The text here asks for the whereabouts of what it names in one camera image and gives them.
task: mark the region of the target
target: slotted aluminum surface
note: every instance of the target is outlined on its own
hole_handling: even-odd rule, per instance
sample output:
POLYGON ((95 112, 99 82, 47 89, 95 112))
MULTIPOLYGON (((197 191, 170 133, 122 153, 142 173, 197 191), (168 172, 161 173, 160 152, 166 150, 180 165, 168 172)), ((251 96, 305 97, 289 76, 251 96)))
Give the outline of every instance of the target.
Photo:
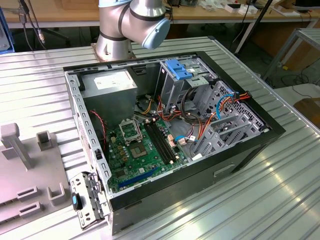
MULTIPOLYGON (((286 130, 245 169, 110 236, 105 222, 81 231, 73 207, 12 230, 0 239, 319 239, 319 134, 279 100, 243 63, 206 37, 165 41, 138 58, 206 51, 286 130)), ((96 63, 91 47, 0 57, 0 123, 16 122, 21 138, 56 133, 68 179, 88 171, 62 67, 96 63)))
POLYGON ((302 28, 297 31, 297 35, 320 50, 320 29, 319 28, 302 28))

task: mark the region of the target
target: latch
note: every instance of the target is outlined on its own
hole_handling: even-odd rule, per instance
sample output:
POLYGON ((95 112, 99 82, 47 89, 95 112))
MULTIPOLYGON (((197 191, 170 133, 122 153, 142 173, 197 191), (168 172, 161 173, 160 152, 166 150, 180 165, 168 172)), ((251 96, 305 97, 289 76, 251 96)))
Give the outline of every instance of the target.
POLYGON ((72 204, 82 230, 103 220, 110 226, 110 207, 96 173, 81 172, 70 180, 72 204))

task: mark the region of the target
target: blue drive bracket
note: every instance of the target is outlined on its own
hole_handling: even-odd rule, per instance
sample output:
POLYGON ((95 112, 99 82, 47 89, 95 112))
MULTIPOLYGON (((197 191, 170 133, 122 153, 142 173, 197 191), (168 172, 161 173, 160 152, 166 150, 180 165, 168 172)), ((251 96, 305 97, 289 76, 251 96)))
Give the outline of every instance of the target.
POLYGON ((177 80, 190 79, 193 77, 178 60, 167 60, 165 63, 177 80))

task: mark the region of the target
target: pci slot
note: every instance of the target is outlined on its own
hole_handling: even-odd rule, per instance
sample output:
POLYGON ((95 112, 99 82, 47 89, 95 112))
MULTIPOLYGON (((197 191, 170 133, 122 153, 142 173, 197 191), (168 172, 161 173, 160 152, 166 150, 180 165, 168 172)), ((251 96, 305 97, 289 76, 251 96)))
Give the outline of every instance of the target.
POLYGON ((171 161, 175 161, 176 157, 169 147, 168 143, 162 136, 160 130, 157 128, 154 122, 146 123, 144 125, 146 132, 148 133, 153 145, 161 156, 164 164, 168 165, 171 161))
POLYGON ((140 181, 140 180, 142 180, 142 179, 151 177, 152 174, 154 174, 154 172, 155 172, 157 169, 158 169, 158 168, 156 167, 155 169, 152 169, 152 170, 150 170, 150 171, 148 171, 148 172, 145 172, 145 173, 143 173, 143 174, 141 174, 141 175, 139 175, 139 176, 135 176, 134 178, 131 178, 131 179, 129 179, 129 180, 126 180, 126 181, 124 181, 124 182, 121 182, 121 183, 118 184, 118 186, 119 186, 119 188, 123 188, 123 187, 125 187, 125 186, 130 185, 130 184, 134 184, 134 183, 136 183, 136 182, 138 182, 138 181, 140 181))

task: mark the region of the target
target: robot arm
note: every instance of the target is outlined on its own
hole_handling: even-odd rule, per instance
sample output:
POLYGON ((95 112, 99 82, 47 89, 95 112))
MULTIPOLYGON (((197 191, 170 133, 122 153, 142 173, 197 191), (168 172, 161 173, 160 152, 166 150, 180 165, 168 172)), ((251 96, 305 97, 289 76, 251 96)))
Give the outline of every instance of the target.
POLYGON ((162 0, 100 0, 96 53, 102 61, 130 58, 131 40, 155 49, 166 38, 170 21, 162 0))

